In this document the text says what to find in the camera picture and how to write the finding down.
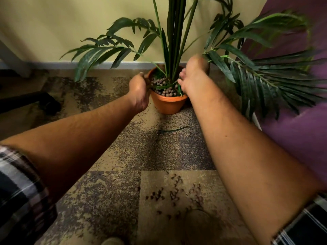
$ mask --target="human arm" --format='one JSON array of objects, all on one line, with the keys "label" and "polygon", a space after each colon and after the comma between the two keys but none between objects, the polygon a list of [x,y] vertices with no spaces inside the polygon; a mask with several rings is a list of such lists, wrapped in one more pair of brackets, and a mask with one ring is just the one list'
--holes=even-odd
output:
[{"label": "human arm", "polygon": [[289,222],[324,186],[250,124],[204,73],[195,56],[178,80],[190,97],[213,162],[260,244]]},{"label": "human arm", "polygon": [[141,74],[129,93],[92,111],[37,127],[0,142],[23,152],[37,168],[50,196],[58,201],[96,162],[149,102]]}]

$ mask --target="plant pot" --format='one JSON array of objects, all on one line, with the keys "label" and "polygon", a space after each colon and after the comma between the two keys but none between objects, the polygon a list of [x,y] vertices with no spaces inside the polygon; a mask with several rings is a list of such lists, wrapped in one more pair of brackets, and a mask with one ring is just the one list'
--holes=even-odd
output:
[{"label": "plant pot", "polygon": [[[148,77],[149,79],[152,78],[152,74],[157,68],[153,68],[149,71]],[[176,97],[166,97],[157,94],[156,92],[151,90],[151,98],[153,103],[159,113],[162,114],[175,114],[182,108],[188,96],[184,94],[183,96],[176,96]]]}]

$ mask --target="beige wall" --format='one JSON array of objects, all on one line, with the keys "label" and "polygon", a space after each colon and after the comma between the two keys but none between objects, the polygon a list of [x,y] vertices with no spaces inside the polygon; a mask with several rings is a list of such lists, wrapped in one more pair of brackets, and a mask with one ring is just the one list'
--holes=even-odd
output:
[{"label": "beige wall", "polygon": [[[168,0],[156,0],[162,27],[166,30]],[[193,0],[188,0],[187,7]],[[234,0],[234,13],[249,23],[258,16],[266,0]],[[97,37],[120,17],[153,19],[156,23],[152,0],[0,0],[0,39],[26,61],[56,62],[66,51],[82,45],[80,40]],[[221,10],[212,0],[199,3],[188,42],[203,34]],[[119,31],[121,37],[131,40],[136,48],[145,31],[131,28]],[[183,55],[201,53],[205,37],[198,40]],[[145,53],[152,61],[163,61],[160,40],[157,38]],[[125,61],[132,61],[130,54]],[[147,61],[141,57],[138,61]]]}]

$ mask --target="pot rim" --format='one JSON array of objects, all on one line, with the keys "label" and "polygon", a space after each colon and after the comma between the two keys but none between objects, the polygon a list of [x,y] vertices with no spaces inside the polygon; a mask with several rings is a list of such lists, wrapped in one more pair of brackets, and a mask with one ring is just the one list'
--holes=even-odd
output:
[{"label": "pot rim", "polygon": [[[157,69],[157,67],[154,67],[153,69],[151,69],[148,74],[147,74],[147,77],[149,78],[149,76],[153,73],[153,71]],[[176,97],[167,97],[167,96],[162,96],[162,95],[159,95],[157,94],[156,92],[154,92],[152,89],[151,90],[151,94],[156,94],[157,95],[157,98],[161,101],[165,101],[165,102],[177,102],[177,101],[182,101],[186,98],[188,98],[188,96],[186,94],[183,94],[182,96],[176,96]]]}]

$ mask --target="person's left arm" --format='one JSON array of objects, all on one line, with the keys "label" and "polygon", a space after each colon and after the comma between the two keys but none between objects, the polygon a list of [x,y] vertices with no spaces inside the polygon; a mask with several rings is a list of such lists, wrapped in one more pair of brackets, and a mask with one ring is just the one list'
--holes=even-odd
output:
[{"label": "person's left arm", "polygon": [[115,101],[9,137],[0,144],[26,155],[57,202],[148,103],[145,80],[138,74],[129,82],[128,94]]}]

